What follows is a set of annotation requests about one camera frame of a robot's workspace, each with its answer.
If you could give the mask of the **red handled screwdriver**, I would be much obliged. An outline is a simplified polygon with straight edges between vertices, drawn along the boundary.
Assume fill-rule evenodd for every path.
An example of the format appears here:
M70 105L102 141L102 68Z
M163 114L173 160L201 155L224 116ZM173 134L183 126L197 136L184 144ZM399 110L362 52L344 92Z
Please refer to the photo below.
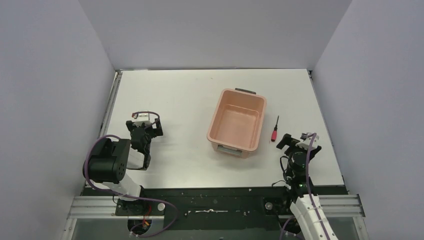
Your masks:
M270 141L271 142L275 142L276 139L277 139L279 117L280 116L278 115L277 116L277 119L276 119L276 123L275 123L274 128L273 128L273 131L272 131L272 134L271 134L271 138L270 138Z

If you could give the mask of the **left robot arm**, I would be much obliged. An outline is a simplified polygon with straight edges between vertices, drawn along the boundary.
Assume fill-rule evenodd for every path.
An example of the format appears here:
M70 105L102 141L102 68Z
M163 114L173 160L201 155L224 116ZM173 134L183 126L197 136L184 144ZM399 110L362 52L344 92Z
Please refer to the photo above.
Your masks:
M127 174L127 170L145 171L151 162L152 139L162 136L160 118L128 120L130 138L111 140L111 135L96 142L83 166L83 176L106 186L106 191L123 201L137 201L143 187Z

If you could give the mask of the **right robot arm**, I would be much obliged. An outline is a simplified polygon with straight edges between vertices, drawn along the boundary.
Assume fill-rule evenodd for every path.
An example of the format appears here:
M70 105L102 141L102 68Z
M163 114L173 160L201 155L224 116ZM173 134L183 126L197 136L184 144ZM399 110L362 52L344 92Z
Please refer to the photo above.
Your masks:
M293 226L288 223L283 229L293 235L300 234L305 240L337 240L324 213L319 196L314 193L314 184L310 176L310 161L322 150L316 133L303 133L300 139L291 134L283 135L277 144L278 149L286 148L281 159L287 159L282 167L283 178L288 195L285 208L292 214Z

